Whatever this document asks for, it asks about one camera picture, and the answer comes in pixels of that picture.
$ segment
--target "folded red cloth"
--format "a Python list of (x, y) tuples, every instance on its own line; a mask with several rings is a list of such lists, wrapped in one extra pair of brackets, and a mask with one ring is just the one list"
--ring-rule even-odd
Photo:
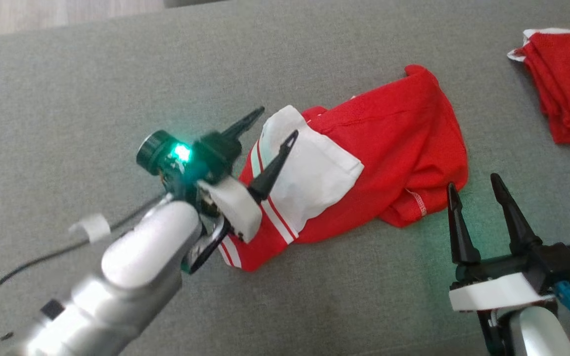
[(525, 30), (525, 43), (509, 53), (524, 61), (540, 95), (556, 143), (570, 144), (570, 30)]
[[(461, 189), (468, 181), (461, 130), (434, 75), (419, 65), (405, 70), (406, 78), (336, 108), (302, 113), (312, 130), (355, 156), (364, 169), (337, 203), (308, 219), (298, 234), (290, 231), (293, 239), (286, 241), (271, 220), (274, 214), (267, 217), (263, 210), (259, 232), (249, 244), (224, 241), (220, 251), (228, 264), (255, 270), (290, 242), (322, 241), (375, 217), (404, 227), (446, 207), (448, 183)], [(253, 177), (251, 156), (239, 177), (246, 184)]]

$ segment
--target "folded garment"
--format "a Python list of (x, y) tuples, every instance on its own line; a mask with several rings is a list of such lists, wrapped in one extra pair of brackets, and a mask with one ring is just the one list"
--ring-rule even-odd
[(522, 47), (507, 54), (531, 72), (540, 109), (556, 143), (570, 144), (570, 30), (525, 30)]
[(375, 217), (397, 227), (446, 207), (446, 187), (468, 181), (468, 156), (450, 102), (432, 73), (406, 78), (331, 110), (287, 106), (267, 120), (239, 180), (249, 183), (293, 130), (298, 140), (269, 200), (258, 234), (220, 245), (231, 266), (255, 270), (292, 242), (313, 243)]

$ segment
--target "wooden floor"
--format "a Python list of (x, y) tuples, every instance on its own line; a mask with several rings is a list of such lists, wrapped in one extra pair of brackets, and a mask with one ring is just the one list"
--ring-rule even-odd
[(150, 13), (164, 8), (164, 0), (0, 0), (0, 34)]

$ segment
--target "gray tablecloth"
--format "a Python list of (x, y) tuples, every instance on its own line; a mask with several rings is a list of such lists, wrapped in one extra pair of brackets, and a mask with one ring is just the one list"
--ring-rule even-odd
[[(552, 143), (529, 76), (505, 57), (544, 27), (570, 28), (570, 1), (230, 1), (0, 37), (0, 276), (69, 243), (82, 216), (115, 221), (160, 192), (134, 162), (152, 131), (190, 140), (260, 104), (266, 116), (335, 106), (410, 63), (457, 113), (471, 171), (461, 197), (483, 256), (508, 253), (491, 172), (547, 243), (570, 243), (570, 146)], [(102, 248), (5, 284), (0, 335)], [(291, 246), (256, 273), (215, 256), (125, 354), (485, 354), (476, 316), (450, 309), (453, 271), (446, 214)]]

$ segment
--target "green led light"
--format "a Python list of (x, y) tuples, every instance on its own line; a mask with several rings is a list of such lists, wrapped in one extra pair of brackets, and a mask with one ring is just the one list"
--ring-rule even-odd
[(190, 160), (190, 148), (183, 143), (177, 144), (171, 151), (171, 155), (182, 162)]

